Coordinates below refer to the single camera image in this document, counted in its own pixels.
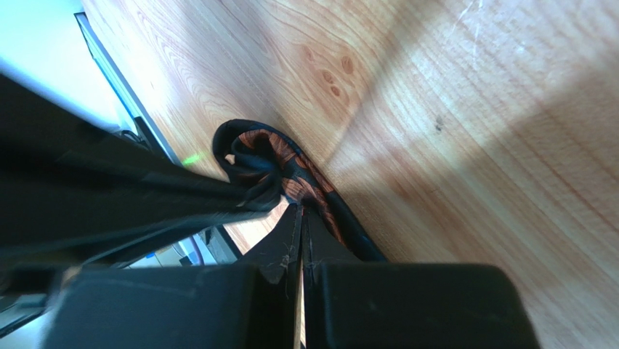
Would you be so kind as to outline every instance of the wood grain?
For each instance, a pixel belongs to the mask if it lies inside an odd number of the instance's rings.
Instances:
[[[275,228],[287,207],[288,201],[282,197],[280,203],[269,212],[267,217],[224,224],[224,228],[230,234],[232,241],[238,246],[240,253],[245,254]]]
[[[181,157],[267,122],[391,260],[498,265],[545,348],[619,346],[613,1],[84,5]]]

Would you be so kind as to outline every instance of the black fabric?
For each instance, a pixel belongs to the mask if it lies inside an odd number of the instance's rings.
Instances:
[[[231,120],[215,133],[213,152],[230,182],[248,188],[252,203],[285,195],[290,202],[313,205],[331,235],[355,256],[386,260],[342,197],[282,132],[255,121]]]

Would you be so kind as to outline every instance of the scratch on floor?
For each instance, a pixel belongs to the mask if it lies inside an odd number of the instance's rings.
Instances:
[[[462,12],[460,12],[460,15],[458,16],[458,20],[453,24],[453,26],[451,27],[451,31],[449,32],[449,35],[447,35],[447,38],[445,38],[445,43],[447,42],[447,40],[449,40],[449,38],[453,34],[453,31],[456,29],[456,26],[458,25],[458,23],[460,23],[460,20],[462,20],[462,17],[464,17],[464,15],[466,15],[466,13],[469,11],[471,6],[473,6],[474,2],[475,0],[471,1],[471,4],[469,4],[466,7],[466,9],[464,9]]]
[[[477,70],[477,37],[480,34],[480,25],[475,28],[475,43],[473,46],[473,69]]]

